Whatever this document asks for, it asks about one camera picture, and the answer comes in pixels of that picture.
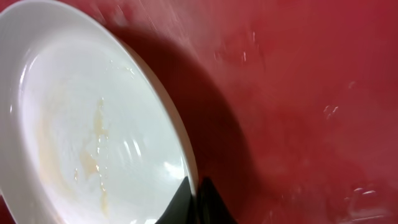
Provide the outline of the white plate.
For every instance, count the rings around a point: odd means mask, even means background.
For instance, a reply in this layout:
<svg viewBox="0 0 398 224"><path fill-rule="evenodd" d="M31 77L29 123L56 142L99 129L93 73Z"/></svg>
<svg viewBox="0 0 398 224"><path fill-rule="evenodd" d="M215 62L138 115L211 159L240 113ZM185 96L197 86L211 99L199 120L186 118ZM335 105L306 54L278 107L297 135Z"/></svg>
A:
<svg viewBox="0 0 398 224"><path fill-rule="evenodd" d="M62 2L1 12L1 195L16 223L156 223L197 184L179 113L133 49Z"/></svg>

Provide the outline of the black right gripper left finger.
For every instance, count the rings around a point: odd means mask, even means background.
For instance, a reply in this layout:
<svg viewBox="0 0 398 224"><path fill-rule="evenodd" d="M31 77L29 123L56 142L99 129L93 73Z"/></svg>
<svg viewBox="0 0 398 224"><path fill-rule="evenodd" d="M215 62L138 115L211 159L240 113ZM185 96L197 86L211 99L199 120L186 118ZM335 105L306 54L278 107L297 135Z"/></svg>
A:
<svg viewBox="0 0 398 224"><path fill-rule="evenodd" d="M196 224L195 206L188 177L182 180L165 212L155 224Z"/></svg>

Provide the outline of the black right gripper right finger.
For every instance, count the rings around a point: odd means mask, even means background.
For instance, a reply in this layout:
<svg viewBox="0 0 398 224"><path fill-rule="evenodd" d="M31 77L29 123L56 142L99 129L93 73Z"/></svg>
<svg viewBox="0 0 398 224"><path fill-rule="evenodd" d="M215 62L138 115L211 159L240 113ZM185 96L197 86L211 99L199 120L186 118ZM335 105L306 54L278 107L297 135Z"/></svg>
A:
<svg viewBox="0 0 398 224"><path fill-rule="evenodd" d="M202 180L199 187L197 212L201 224L237 224L208 177Z"/></svg>

